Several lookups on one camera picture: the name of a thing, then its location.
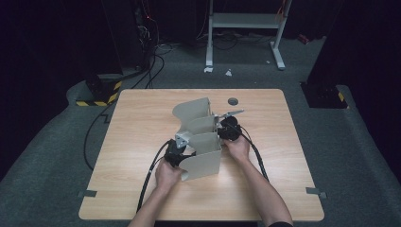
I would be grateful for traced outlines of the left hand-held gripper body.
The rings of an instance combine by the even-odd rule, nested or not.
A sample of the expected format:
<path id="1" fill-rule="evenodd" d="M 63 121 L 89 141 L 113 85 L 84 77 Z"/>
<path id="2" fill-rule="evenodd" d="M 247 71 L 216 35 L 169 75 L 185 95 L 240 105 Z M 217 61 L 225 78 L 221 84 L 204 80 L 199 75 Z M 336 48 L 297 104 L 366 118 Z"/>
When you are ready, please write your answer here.
<path id="1" fill-rule="evenodd" d="M 189 143 L 188 137 L 184 133 L 176 133 L 174 139 L 170 139 L 167 143 L 166 153 L 164 155 L 165 160 L 170 163 L 173 167 L 176 167 L 186 158 L 185 155 L 186 146 Z"/>

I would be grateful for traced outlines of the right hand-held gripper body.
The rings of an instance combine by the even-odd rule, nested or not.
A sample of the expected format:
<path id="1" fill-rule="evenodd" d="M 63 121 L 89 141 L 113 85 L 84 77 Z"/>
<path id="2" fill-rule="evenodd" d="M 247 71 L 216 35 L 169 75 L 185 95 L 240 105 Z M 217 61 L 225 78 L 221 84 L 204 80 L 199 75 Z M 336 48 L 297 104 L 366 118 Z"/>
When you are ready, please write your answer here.
<path id="1" fill-rule="evenodd" d="M 235 118 L 236 114 L 243 113 L 243 110 L 225 113 L 222 120 L 218 122 L 218 136 L 221 139 L 235 141 L 242 134 L 240 125 Z"/>

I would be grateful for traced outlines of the white expandable metal bookend rack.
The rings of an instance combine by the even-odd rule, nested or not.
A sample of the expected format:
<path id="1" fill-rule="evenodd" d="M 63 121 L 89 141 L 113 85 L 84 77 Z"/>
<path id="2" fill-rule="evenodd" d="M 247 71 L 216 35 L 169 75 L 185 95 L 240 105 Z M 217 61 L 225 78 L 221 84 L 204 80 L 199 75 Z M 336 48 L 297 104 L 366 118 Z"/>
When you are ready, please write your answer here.
<path id="1" fill-rule="evenodd" d="M 176 147 L 189 146 L 195 152 L 178 164 L 184 170 L 182 180 L 218 174 L 222 148 L 217 132 L 218 117 L 210 110 L 209 98 L 180 103 L 172 113 L 181 121 L 181 127 L 175 133 Z"/>

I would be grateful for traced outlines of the person's right hand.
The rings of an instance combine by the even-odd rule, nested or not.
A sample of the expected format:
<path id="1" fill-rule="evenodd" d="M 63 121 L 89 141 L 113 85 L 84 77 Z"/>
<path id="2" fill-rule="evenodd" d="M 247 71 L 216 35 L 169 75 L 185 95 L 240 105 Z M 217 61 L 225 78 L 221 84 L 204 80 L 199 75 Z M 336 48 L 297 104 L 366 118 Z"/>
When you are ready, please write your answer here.
<path id="1" fill-rule="evenodd" d="M 249 161 L 250 143 L 242 135 L 235 141 L 225 140 L 224 144 L 238 163 Z"/>

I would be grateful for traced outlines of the person's left hand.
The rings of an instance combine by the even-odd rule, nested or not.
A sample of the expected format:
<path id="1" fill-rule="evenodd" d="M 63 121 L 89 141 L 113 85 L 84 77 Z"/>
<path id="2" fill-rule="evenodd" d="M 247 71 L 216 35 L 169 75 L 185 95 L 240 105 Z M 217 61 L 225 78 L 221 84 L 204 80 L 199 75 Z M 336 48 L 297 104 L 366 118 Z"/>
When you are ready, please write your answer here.
<path id="1" fill-rule="evenodd" d="M 169 162 L 162 158 L 156 168 L 156 187 L 169 192 L 181 179 L 182 174 L 183 170 L 181 168 L 173 167 Z"/>

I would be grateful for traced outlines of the black yellow striped stand base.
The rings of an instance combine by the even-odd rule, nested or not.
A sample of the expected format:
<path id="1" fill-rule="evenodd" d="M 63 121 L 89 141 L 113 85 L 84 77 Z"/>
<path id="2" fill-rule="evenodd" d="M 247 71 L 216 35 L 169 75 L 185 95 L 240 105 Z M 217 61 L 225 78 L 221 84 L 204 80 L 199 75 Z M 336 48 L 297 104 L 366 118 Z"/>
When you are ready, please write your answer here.
<path id="1" fill-rule="evenodd" d="M 121 85 L 121 81 L 103 80 L 99 76 L 86 79 L 78 93 L 76 104 L 81 107 L 111 105 L 115 101 Z"/>
<path id="2" fill-rule="evenodd" d="M 310 108 L 347 109 L 348 104 L 336 86 L 301 83 L 306 102 Z"/>

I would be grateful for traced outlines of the white metal stand frame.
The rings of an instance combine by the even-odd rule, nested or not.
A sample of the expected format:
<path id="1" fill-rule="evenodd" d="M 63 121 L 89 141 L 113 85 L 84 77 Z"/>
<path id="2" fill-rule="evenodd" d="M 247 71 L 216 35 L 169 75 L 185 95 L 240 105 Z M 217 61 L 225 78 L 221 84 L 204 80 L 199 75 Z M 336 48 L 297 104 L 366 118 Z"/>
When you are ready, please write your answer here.
<path id="1" fill-rule="evenodd" d="M 213 67 L 213 30 L 215 28 L 257 28 L 275 29 L 276 36 L 270 42 L 270 49 L 277 68 L 285 70 L 286 66 L 279 50 L 279 44 L 287 23 L 292 0 L 282 0 L 281 7 L 275 14 L 266 13 L 220 13 L 214 12 L 214 0 L 210 0 L 208 11 L 208 38 L 206 46 L 205 67 Z"/>

